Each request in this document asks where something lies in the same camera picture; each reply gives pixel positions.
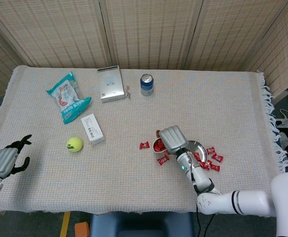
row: blue chair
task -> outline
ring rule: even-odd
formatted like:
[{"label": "blue chair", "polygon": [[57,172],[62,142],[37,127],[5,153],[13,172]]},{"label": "blue chair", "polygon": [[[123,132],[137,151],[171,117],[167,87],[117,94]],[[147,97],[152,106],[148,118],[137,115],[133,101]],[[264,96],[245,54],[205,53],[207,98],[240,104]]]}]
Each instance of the blue chair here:
[{"label": "blue chair", "polygon": [[112,212],[92,215],[90,223],[90,237],[194,237],[189,212]]}]

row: snack bag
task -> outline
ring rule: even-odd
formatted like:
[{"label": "snack bag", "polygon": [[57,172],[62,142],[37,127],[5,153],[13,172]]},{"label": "snack bag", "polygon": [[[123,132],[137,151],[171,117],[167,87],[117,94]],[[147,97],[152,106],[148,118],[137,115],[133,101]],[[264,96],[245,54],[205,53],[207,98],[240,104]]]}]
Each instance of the snack bag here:
[{"label": "snack bag", "polygon": [[91,101],[91,97],[79,99],[78,85],[72,72],[68,73],[55,86],[46,91],[56,99],[61,108],[63,122],[68,124],[83,112]]}]

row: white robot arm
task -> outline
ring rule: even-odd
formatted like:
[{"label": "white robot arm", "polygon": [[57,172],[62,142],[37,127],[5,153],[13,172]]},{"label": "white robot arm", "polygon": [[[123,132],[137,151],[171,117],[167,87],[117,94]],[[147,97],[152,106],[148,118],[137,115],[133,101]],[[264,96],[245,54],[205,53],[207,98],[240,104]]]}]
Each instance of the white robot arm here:
[{"label": "white robot arm", "polygon": [[187,150],[188,141],[178,126],[166,128],[159,135],[168,152],[177,155],[177,162],[192,181],[198,194],[197,207],[200,212],[276,216],[277,236],[288,237],[288,173],[273,179],[271,193],[250,190],[222,194]]},{"label": "white robot arm", "polygon": [[28,139],[31,135],[25,136],[21,141],[16,141],[0,149],[0,191],[3,187],[2,180],[27,169],[30,158],[26,157],[24,164],[21,167],[15,167],[15,162],[24,147],[24,145],[30,145],[31,142]]}]

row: orange object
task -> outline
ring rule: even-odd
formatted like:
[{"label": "orange object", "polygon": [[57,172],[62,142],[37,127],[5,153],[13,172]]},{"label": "orange object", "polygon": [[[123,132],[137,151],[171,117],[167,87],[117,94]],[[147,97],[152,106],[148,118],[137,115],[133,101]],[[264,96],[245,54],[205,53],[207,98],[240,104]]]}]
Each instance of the orange object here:
[{"label": "orange object", "polygon": [[89,237],[89,227],[87,222],[75,224],[75,237]]}]

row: yellow floor marking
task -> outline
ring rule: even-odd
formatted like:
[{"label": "yellow floor marking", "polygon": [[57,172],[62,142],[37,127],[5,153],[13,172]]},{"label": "yellow floor marking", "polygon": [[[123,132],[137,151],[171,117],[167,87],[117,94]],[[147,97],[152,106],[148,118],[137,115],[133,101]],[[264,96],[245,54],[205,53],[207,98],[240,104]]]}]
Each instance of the yellow floor marking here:
[{"label": "yellow floor marking", "polygon": [[70,215],[71,215],[70,212],[64,213],[60,237],[66,237],[66,235],[67,235],[67,228],[68,228],[69,222],[70,222]]}]

